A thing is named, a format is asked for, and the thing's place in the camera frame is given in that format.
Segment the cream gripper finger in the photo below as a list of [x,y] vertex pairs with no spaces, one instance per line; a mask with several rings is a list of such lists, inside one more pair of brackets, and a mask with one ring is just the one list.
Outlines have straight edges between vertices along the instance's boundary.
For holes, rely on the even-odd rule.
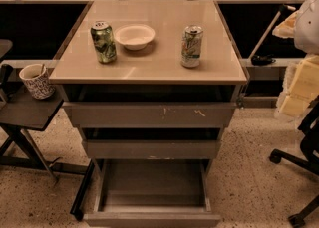
[[293,12],[283,22],[277,25],[272,31],[272,35],[282,39],[293,38],[296,17],[297,11]]
[[278,98],[281,114],[299,117],[319,95],[319,56],[306,56],[290,63],[285,71],[283,91]]

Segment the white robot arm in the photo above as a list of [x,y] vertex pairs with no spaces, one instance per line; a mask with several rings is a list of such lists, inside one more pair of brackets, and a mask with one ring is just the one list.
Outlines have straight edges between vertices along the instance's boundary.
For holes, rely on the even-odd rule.
[[302,116],[319,95],[319,0],[306,0],[272,34],[292,38],[294,46],[306,53],[300,62],[287,66],[276,103],[275,116],[290,120]]

